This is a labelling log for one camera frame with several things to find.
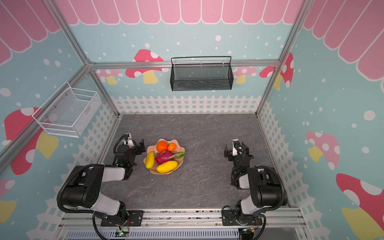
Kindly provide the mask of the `small orange fake tangerine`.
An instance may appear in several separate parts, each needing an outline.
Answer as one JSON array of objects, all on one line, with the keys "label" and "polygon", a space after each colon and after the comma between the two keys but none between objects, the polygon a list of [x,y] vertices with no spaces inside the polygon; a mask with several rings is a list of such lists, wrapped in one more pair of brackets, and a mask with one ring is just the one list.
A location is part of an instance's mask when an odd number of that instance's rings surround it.
[{"label": "small orange fake tangerine", "polygon": [[170,151],[170,152],[175,151],[176,148],[177,148],[177,145],[176,145],[175,143],[170,143],[170,144],[168,145],[168,151]]}]

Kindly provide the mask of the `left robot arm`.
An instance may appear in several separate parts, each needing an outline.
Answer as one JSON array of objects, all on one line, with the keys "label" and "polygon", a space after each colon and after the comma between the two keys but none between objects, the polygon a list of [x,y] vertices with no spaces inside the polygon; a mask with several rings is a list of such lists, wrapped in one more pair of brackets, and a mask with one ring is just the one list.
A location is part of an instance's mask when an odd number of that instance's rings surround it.
[{"label": "left robot arm", "polygon": [[101,193],[103,183],[126,181],[133,173],[135,158],[146,152],[144,140],[137,143],[131,134],[122,135],[113,148],[111,165],[76,166],[57,195],[57,205],[65,213],[87,213],[102,219],[102,225],[129,225],[135,218],[122,201]]}]

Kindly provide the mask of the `large orange fake orange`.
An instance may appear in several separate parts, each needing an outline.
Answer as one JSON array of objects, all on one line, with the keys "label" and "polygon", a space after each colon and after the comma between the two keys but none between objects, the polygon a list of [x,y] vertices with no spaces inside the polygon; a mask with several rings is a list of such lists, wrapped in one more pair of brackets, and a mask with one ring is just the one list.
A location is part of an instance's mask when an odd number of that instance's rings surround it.
[{"label": "large orange fake orange", "polygon": [[156,150],[158,153],[163,153],[168,150],[168,142],[167,141],[158,141],[156,145]]}]

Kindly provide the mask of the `yellow fake fruit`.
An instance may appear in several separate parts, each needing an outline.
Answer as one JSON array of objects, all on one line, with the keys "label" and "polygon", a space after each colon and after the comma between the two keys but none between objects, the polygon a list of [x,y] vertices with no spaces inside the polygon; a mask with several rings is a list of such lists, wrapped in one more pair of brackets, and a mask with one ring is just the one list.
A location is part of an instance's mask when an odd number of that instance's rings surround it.
[{"label": "yellow fake fruit", "polygon": [[151,169],[155,164],[155,153],[149,152],[146,157],[145,165],[147,169]]},{"label": "yellow fake fruit", "polygon": [[177,161],[168,161],[157,166],[156,170],[159,174],[165,174],[175,170],[177,167],[178,167]]}]

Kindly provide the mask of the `magenta fake dragon fruit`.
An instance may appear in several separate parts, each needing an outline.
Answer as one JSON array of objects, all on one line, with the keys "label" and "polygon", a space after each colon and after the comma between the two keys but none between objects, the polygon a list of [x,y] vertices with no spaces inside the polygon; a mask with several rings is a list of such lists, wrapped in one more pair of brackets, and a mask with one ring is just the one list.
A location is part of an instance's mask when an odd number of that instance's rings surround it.
[{"label": "magenta fake dragon fruit", "polygon": [[181,159],[184,157],[184,155],[185,155],[185,152],[176,153],[176,152],[165,151],[163,153],[159,153],[156,156],[155,162],[159,166],[168,161],[175,161],[175,160]]}]

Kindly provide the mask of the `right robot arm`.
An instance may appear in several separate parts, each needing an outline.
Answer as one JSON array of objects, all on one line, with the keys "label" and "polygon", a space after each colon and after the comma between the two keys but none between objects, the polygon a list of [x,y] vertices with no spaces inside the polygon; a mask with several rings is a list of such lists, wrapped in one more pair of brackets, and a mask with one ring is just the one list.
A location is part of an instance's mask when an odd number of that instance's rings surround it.
[{"label": "right robot arm", "polygon": [[231,185],[238,190],[249,190],[250,195],[239,200],[235,209],[222,208],[224,226],[261,226],[262,215],[274,211],[288,203],[286,189],[277,171],[268,166],[251,167],[249,148],[238,139],[232,141],[231,150],[225,147],[224,155],[234,167],[231,172]]}]

